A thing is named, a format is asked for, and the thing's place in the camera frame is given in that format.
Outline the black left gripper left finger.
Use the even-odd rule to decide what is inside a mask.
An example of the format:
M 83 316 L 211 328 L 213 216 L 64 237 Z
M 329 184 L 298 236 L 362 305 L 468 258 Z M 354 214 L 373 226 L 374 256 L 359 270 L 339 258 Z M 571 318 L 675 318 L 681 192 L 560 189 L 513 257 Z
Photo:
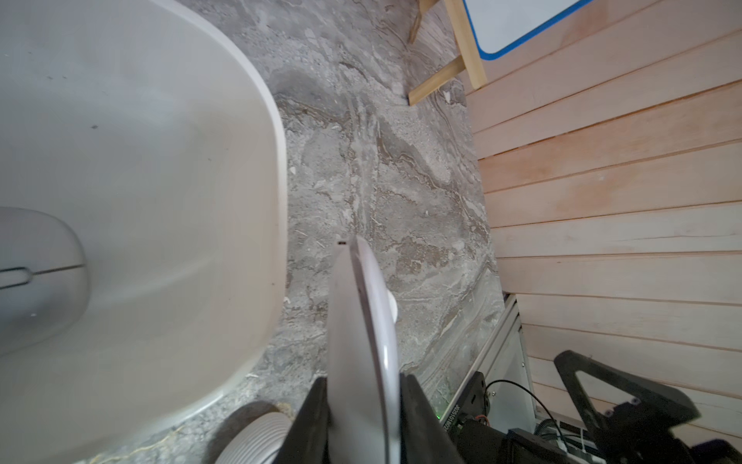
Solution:
M 274 460 L 274 464 L 329 463 L 328 380 L 317 378 Z

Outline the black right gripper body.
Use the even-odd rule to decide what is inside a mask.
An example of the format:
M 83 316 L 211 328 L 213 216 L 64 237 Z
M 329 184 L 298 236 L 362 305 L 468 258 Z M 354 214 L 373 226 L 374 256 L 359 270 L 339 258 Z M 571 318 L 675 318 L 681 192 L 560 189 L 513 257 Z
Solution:
M 691 448 L 672 429 L 699 417 L 691 399 L 675 388 L 620 371 L 566 350 L 554 359 L 556 370 L 598 450 L 609 463 L 693 463 Z M 600 412 L 579 373 L 628 394 L 630 399 Z

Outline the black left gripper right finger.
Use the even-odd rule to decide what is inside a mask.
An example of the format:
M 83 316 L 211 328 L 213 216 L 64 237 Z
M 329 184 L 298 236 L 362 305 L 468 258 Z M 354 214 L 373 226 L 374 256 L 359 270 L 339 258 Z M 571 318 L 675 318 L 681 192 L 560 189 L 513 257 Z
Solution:
M 419 381 L 413 375 L 400 375 L 401 462 L 463 463 L 444 430 Z

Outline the white ribbed computer mouse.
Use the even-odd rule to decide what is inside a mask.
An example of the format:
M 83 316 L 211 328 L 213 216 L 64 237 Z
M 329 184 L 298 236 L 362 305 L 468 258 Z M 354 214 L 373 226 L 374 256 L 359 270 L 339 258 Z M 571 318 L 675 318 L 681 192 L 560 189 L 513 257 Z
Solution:
M 291 426 L 291 419 L 281 412 L 261 416 L 227 445 L 216 464 L 271 464 Z

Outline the white plastic storage box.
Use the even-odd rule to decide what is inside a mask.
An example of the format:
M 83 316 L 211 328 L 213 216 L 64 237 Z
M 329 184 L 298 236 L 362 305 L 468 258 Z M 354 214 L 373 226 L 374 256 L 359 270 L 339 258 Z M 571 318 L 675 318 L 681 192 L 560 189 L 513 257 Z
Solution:
M 286 141 L 176 1 L 1 5 L 1 459 L 70 463 L 218 401 L 286 282 Z

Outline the blue framed whiteboard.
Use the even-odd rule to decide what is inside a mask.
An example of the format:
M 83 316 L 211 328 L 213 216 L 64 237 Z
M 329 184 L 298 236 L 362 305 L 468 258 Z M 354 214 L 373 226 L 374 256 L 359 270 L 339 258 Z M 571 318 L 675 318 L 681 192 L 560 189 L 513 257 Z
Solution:
M 464 0 L 479 57 L 494 61 L 591 0 Z

